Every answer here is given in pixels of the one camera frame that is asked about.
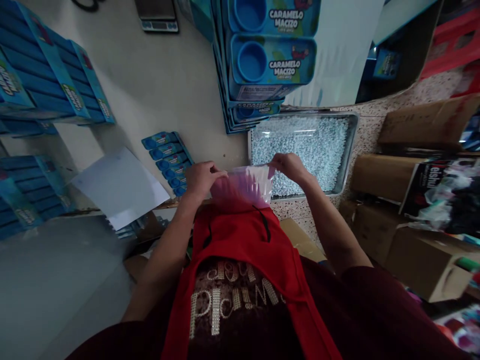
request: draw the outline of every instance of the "brown cardboard box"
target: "brown cardboard box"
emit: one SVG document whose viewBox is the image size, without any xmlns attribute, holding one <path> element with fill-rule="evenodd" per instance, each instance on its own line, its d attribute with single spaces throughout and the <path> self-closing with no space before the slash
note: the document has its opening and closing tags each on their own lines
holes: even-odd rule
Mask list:
<svg viewBox="0 0 480 360">
<path fill-rule="evenodd" d="M 352 231 L 363 251 L 384 266 L 399 227 L 409 220 L 397 214 L 392 204 L 361 205 L 357 207 Z"/>
<path fill-rule="evenodd" d="M 401 203 L 409 187 L 417 157 L 365 154 L 353 167 L 350 188 Z"/>
<path fill-rule="evenodd" d="M 356 201 L 344 200 L 340 203 L 340 206 L 338 207 L 338 212 L 345 219 L 350 229 L 354 224 L 355 213 L 357 212 L 357 206 L 359 205 L 360 203 Z"/>
<path fill-rule="evenodd" d="M 406 227 L 392 204 L 342 201 L 340 208 L 361 248 L 428 302 L 457 299 L 472 274 L 455 265 L 461 257 L 480 262 L 480 249 L 444 233 Z"/>
<path fill-rule="evenodd" d="M 300 228 L 300 226 L 291 218 L 280 221 L 280 227 L 288 236 L 291 244 L 298 250 L 300 255 L 316 263 L 322 262 L 327 258 L 319 247 L 310 239 L 310 237 Z"/>
<path fill-rule="evenodd" d="M 456 266 L 461 257 L 480 262 L 476 246 L 444 233 L 397 230 L 385 269 L 429 303 L 457 299 L 473 274 Z"/>
<path fill-rule="evenodd" d="M 459 140 L 479 107 L 477 93 L 389 112 L 378 144 L 461 152 Z"/>
</svg>

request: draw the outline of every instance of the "plastic bag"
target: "plastic bag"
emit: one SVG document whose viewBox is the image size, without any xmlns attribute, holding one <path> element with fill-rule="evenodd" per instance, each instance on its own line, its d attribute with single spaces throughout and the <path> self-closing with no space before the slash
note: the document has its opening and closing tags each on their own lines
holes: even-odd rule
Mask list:
<svg viewBox="0 0 480 360">
<path fill-rule="evenodd" d="M 228 178 L 215 181 L 210 189 L 213 203 L 225 213 L 270 207 L 275 168 L 264 165 L 236 167 Z"/>
</svg>

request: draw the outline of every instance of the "metal tray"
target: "metal tray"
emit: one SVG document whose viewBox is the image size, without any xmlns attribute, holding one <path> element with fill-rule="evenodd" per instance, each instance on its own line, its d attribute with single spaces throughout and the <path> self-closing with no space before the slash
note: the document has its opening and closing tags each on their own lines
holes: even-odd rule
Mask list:
<svg viewBox="0 0 480 360">
<path fill-rule="evenodd" d="M 355 136 L 357 133 L 357 125 L 359 123 L 359 114 L 355 111 L 324 111 L 324 110 L 307 110 L 307 111 L 283 111 L 279 114 L 272 115 L 270 121 L 280 120 L 290 116 L 314 117 L 314 118 L 342 118 L 347 119 L 348 129 L 346 130 L 345 149 L 341 157 L 340 167 L 338 168 L 338 175 L 336 177 L 336 184 L 333 190 L 326 191 L 325 195 L 332 197 L 340 195 L 345 188 L 347 182 L 347 175 L 349 173 L 350 159 L 352 150 L 354 148 Z M 298 122 L 299 128 L 302 127 L 302 122 Z M 248 162 L 252 164 L 252 133 L 248 132 Z M 272 201 L 287 201 L 305 199 L 305 194 L 295 194 L 288 196 L 273 196 Z"/>
</svg>

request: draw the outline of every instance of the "white candy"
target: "white candy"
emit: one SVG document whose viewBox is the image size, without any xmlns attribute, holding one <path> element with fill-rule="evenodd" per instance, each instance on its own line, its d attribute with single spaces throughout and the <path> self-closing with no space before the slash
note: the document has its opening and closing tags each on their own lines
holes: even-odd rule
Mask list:
<svg viewBox="0 0 480 360">
<path fill-rule="evenodd" d="M 251 131 L 251 162 L 266 164 L 275 153 L 295 153 L 327 192 L 335 187 L 347 138 L 348 121 L 340 118 L 289 116 L 263 121 Z M 273 195 L 303 194 L 282 173 L 273 178 Z"/>
</svg>

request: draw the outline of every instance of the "white paper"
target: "white paper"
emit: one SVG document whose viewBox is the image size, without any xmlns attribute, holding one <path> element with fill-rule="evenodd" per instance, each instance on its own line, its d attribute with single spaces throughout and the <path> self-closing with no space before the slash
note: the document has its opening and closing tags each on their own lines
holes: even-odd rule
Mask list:
<svg viewBox="0 0 480 360">
<path fill-rule="evenodd" d="M 115 230 L 170 199 L 126 147 L 105 155 L 71 182 L 106 215 Z"/>
<path fill-rule="evenodd" d="M 353 105 L 385 0 L 323 0 L 314 37 L 312 81 L 286 96 L 284 105 Z"/>
</svg>

